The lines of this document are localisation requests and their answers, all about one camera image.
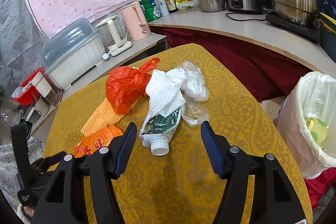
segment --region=red basket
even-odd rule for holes
[[[26,78],[26,80],[24,80],[20,86],[26,86],[28,82],[31,81],[39,71],[41,71],[41,73],[44,73],[44,69],[37,69],[31,75],[29,75],[28,78]],[[32,93],[35,95],[36,98],[40,96],[40,93],[37,91],[37,89],[33,85],[31,85],[29,88],[27,88],[25,92],[21,93],[19,97],[13,98],[13,101],[18,102],[22,106],[29,106],[32,102],[35,101]]]

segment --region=orange plastic wrapper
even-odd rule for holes
[[[91,155],[93,152],[103,146],[108,146],[114,137],[121,136],[123,133],[119,127],[109,126],[99,129],[95,133],[82,138],[82,141],[76,145],[74,156],[80,158],[84,155]]]
[[[106,80],[105,95],[116,114],[129,114],[129,107],[136,99],[145,96],[151,79],[147,72],[154,70],[160,59],[155,57],[139,69],[123,66],[113,69]]]

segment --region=white trash bag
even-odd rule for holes
[[[305,119],[314,117],[329,126],[323,152]],[[336,80],[313,71],[301,77],[279,111],[276,127],[305,179],[336,167]]]

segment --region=gray curtain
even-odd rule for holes
[[[36,27],[25,0],[0,0],[0,86],[9,94],[42,66],[47,39]]]

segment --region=red bag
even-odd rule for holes
[[[147,72],[154,70],[160,59],[155,57],[139,69],[128,66],[113,69],[107,78],[105,95],[116,114],[128,114],[129,106],[145,96],[146,86],[151,79]]]

